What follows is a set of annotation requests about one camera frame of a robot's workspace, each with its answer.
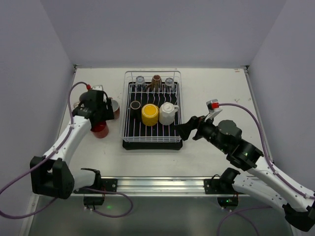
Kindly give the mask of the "red mug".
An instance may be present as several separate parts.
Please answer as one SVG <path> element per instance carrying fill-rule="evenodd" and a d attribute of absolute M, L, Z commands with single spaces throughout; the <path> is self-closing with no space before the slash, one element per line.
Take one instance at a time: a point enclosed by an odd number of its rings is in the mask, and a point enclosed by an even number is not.
<path fill-rule="evenodd" d="M 91 132 L 96 138 L 102 139 L 105 138 L 109 133 L 109 128 L 106 121 L 101 121 L 96 124 L 92 129 Z"/>

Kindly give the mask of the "pink floral mug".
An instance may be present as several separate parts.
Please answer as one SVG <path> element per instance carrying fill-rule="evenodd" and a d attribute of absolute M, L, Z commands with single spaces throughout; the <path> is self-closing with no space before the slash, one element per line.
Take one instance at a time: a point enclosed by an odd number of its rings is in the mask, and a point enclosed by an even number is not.
<path fill-rule="evenodd" d="M 117 120 L 120 117 L 120 106 L 119 106 L 119 103 L 114 99 L 112 99 L 112 107 L 113 107 L 114 119 Z"/>

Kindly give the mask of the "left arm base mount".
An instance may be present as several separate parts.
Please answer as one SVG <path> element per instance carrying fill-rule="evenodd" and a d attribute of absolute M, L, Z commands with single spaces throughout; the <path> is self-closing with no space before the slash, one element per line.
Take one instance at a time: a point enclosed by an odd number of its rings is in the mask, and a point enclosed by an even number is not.
<path fill-rule="evenodd" d="M 84 187 L 83 190 L 85 194 L 96 194 L 93 190 L 107 191 L 107 192 L 116 192 L 118 180 L 116 178 L 102 178 L 99 185 Z M 98 206 L 102 206 L 105 201 L 105 194 L 102 193 L 98 197 L 89 197 L 85 196 L 83 198 L 83 204 L 85 207 L 95 209 Z"/>

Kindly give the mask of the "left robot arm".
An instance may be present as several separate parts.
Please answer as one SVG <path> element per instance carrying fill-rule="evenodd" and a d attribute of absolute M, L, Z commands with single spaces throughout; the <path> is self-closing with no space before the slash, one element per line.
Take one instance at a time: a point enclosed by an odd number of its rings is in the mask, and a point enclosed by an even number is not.
<path fill-rule="evenodd" d="M 42 157 L 35 156 L 30 161 L 31 186 L 35 194 L 67 199 L 76 189 L 101 189 L 99 170 L 82 168 L 74 175 L 69 164 L 85 135 L 114 119 L 112 99 L 102 86 L 95 86 L 83 93 L 83 99 L 71 115 L 68 126 L 53 146 Z"/>

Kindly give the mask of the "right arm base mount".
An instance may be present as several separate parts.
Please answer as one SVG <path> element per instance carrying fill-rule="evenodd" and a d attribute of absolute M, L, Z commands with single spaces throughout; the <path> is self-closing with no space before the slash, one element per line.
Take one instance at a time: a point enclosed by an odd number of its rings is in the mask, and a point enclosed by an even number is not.
<path fill-rule="evenodd" d="M 222 209 L 232 211 L 239 204 L 238 192 L 215 174 L 211 178 L 203 179 L 204 192 L 207 195 L 217 195 L 217 202 Z"/>

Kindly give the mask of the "light pink mug dark interior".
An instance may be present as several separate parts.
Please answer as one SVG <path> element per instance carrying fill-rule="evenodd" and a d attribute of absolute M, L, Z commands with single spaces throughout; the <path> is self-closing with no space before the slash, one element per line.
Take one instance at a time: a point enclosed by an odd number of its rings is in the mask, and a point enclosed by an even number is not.
<path fill-rule="evenodd" d="M 73 108 L 73 109 L 77 108 L 77 107 L 79 106 L 79 104 L 80 104 L 82 101 L 84 101 L 84 100 L 85 100 L 85 95 L 82 94 L 82 95 L 79 97 L 79 100 L 73 103 L 72 108 Z"/>

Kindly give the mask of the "black tumbler cup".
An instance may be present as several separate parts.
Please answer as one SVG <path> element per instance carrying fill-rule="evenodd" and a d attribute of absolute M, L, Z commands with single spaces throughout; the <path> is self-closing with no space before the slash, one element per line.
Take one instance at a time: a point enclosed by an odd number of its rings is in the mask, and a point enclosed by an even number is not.
<path fill-rule="evenodd" d="M 130 103 L 130 118 L 136 120 L 137 122 L 141 122 L 141 103 L 137 100 L 132 101 Z"/>

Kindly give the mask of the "yellow mug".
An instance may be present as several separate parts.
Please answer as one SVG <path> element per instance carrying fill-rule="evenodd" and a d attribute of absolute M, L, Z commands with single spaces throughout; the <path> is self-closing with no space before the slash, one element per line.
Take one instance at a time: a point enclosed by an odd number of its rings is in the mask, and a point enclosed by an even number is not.
<path fill-rule="evenodd" d="M 159 108 L 154 104 L 146 104 L 141 111 L 142 123 L 146 126 L 154 126 L 158 123 Z"/>

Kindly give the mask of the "white faceted mug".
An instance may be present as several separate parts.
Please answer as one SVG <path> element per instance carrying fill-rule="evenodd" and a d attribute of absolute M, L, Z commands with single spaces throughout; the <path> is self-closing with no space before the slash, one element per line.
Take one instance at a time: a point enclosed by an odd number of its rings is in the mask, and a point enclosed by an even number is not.
<path fill-rule="evenodd" d="M 178 112 L 179 106 L 170 102 L 165 102 L 159 108 L 159 122 L 162 125 L 171 125 L 175 121 L 175 114 Z"/>

